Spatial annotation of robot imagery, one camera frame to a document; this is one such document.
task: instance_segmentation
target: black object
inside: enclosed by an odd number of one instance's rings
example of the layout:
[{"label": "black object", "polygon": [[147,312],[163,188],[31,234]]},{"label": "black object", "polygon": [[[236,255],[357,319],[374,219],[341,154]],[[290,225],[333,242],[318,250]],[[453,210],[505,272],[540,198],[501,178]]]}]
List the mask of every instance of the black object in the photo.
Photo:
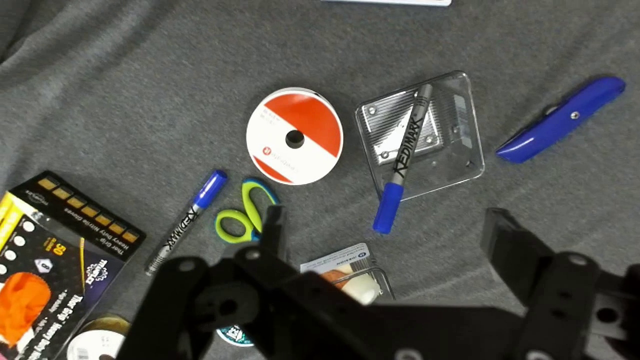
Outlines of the black object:
[{"label": "black object", "polygon": [[508,212],[489,210],[484,245],[529,308],[360,305],[317,274],[279,259],[281,208],[261,245],[208,267],[177,258],[159,272],[118,360],[200,358],[215,328],[241,323],[267,358],[572,360],[588,336],[638,358],[640,270],[603,272],[582,253],[555,253]]}]

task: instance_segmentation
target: product box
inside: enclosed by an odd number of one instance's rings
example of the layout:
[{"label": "product box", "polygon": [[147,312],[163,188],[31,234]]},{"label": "product box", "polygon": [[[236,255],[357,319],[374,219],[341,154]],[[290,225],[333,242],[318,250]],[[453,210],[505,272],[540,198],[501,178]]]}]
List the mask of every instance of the product box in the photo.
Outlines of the product box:
[{"label": "product box", "polygon": [[64,358],[144,231],[54,172],[0,200],[0,360]]},{"label": "product box", "polygon": [[364,242],[301,264],[301,272],[321,274],[364,305],[393,297],[389,279]]}]

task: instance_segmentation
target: hole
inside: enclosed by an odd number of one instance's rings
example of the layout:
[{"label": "hole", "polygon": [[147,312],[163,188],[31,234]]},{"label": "hole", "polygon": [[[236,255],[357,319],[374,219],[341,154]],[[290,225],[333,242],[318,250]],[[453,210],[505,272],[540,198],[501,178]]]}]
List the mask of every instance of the hole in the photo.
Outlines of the hole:
[{"label": "hole", "polygon": [[301,146],[305,144],[305,134],[302,134],[301,130],[290,130],[290,131],[287,134],[287,144],[289,144],[290,147],[301,147]]},{"label": "hole", "polygon": [[560,295],[560,297],[572,297],[572,293],[567,292],[567,290],[560,290],[559,295]]},{"label": "hole", "polygon": [[567,318],[567,312],[556,308],[556,309],[552,309],[552,316],[562,319],[562,318]]},{"label": "hole", "polygon": [[598,318],[601,321],[604,321],[604,323],[613,323],[613,321],[619,321],[619,312],[613,309],[613,308],[601,308],[601,309],[596,312],[596,318]]},{"label": "hole", "polygon": [[220,225],[233,236],[243,236],[246,231],[243,221],[238,221],[235,218],[222,218]]},{"label": "hole", "polygon": [[235,314],[238,309],[238,301],[236,300],[225,300],[218,309],[220,309],[220,314],[230,316],[230,314]]},{"label": "hole", "polygon": [[248,196],[257,204],[261,213],[267,213],[267,208],[275,204],[275,198],[262,188],[252,188]]}]

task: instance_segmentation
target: red and white tape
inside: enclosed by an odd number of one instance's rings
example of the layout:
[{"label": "red and white tape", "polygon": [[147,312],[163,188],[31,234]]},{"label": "red and white tape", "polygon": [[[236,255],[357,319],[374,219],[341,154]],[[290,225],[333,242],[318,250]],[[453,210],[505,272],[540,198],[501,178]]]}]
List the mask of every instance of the red and white tape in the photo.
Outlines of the red and white tape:
[{"label": "red and white tape", "polygon": [[246,147],[257,168],[287,186],[318,181],[338,164],[343,123],[326,97],[308,87],[267,95],[246,126]]}]

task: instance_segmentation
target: blue pen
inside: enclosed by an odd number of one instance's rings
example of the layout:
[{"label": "blue pen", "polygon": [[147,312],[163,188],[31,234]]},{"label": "blue pen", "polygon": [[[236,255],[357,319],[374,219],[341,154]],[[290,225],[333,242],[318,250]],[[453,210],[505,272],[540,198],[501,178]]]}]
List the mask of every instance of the blue pen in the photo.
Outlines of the blue pen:
[{"label": "blue pen", "polygon": [[227,173],[222,169],[215,169],[202,188],[196,192],[192,201],[189,204],[187,213],[181,218],[181,221],[172,228],[169,238],[161,243],[161,247],[155,252],[155,255],[147,261],[147,274],[155,275],[163,261],[177,250],[177,245],[185,240],[192,223],[199,219],[199,215],[213,206],[213,201],[218,198],[227,184]]}]

